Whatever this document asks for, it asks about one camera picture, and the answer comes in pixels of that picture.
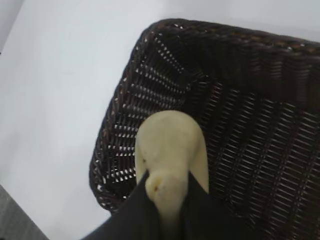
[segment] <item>white surface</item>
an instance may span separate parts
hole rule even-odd
[[[25,0],[0,57],[0,183],[51,240],[83,237],[107,216],[88,166],[144,28],[181,17],[320,41],[319,9],[318,0]]]
[[[24,0],[0,0],[0,53]]]

